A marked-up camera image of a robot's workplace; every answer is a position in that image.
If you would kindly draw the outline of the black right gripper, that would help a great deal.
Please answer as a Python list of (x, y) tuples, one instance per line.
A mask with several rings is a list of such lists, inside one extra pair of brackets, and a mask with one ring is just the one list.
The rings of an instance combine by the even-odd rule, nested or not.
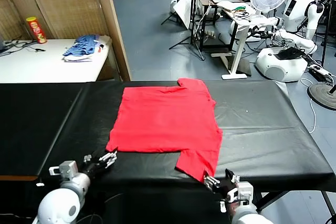
[(225, 169), (226, 178), (217, 180), (216, 178), (205, 175), (204, 185), (208, 190), (212, 190), (215, 194), (220, 194), (222, 199), (226, 201), (234, 201), (237, 198), (237, 185), (239, 182), (239, 176), (232, 170)]

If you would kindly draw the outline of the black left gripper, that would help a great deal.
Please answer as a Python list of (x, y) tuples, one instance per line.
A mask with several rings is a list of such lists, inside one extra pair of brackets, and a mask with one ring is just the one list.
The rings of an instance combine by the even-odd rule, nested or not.
[(117, 160), (117, 151), (108, 152), (103, 156), (85, 155), (80, 165), (80, 172), (88, 177), (95, 177), (98, 173), (103, 172)]

